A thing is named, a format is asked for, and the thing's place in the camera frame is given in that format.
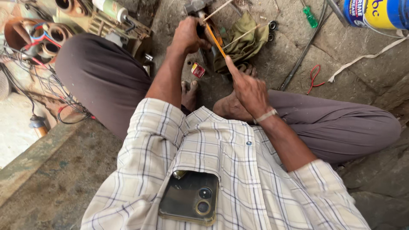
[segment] green screwdriver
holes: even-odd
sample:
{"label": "green screwdriver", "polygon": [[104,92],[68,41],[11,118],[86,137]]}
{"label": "green screwdriver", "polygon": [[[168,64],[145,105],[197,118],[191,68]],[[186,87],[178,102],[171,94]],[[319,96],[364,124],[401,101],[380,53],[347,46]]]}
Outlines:
{"label": "green screwdriver", "polygon": [[310,23],[311,28],[316,28],[318,26],[318,22],[315,19],[314,15],[311,13],[311,8],[309,6],[306,6],[303,0],[300,1],[304,6],[303,12],[307,16],[307,20]]}

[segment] smartphone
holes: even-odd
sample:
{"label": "smartphone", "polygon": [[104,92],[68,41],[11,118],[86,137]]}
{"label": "smartphone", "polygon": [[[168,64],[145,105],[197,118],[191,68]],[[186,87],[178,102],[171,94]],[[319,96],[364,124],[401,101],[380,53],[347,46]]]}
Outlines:
{"label": "smartphone", "polygon": [[159,204],[159,215],[211,226],[216,220],[218,189],[214,174],[186,171],[180,179],[171,176]]}

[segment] phone camera lens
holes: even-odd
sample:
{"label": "phone camera lens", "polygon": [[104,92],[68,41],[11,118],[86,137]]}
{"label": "phone camera lens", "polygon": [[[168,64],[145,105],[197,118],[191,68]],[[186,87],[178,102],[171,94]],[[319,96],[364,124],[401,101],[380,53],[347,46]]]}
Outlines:
{"label": "phone camera lens", "polygon": [[202,199],[209,199],[211,197],[211,190],[208,188],[202,188],[199,190],[199,196]]}
{"label": "phone camera lens", "polygon": [[209,204],[202,201],[198,204],[198,211],[201,213],[206,213],[209,210]]}

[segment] bare foot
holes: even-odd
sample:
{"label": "bare foot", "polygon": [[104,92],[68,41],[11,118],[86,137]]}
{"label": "bare foot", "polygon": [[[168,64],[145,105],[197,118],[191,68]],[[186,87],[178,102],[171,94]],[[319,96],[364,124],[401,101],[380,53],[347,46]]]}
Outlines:
{"label": "bare foot", "polygon": [[[257,72],[256,68],[253,68],[252,65],[244,71],[246,75],[256,77]],[[230,120],[239,120],[244,122],[252,122],[253,117],[249,112],[241,105],[240,101],[236,97],[236,92],[233,92],[220,100],[218,100],[213,106],[213,112],[225,119]]]}
{"label": "bare foot", "polygon": [[192,81],[190,90],[186,89],[186,82],[182,81],[182,105],[184,105],[191,112],[196,110],[196,93],[199,88],[198,81]]}

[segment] man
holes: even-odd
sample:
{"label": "man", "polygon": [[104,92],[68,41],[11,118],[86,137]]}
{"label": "man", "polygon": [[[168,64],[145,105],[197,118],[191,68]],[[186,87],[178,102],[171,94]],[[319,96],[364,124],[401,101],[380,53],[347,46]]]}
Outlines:
{"label": "man", "polygon": [[[229,57],[234,92],[214,112],[193,112],[198,83],[187,92],[180,81],[186,55],[210,47],[197,24],[180,22],[152,84],[139,63],[103,38],[77,36],[60,51],[62,81],[124,139],[118,169],[95,194],[82,228],[205,229],[158,216],[172,172],[190,170],[219,179],[217,220],[208,229],[369,229],[322,159],[376,152],[399,137],[398,121],[372,106],[267,91],[255,69],[241,72]],[[258,126],[244,122],[253,118]]]}

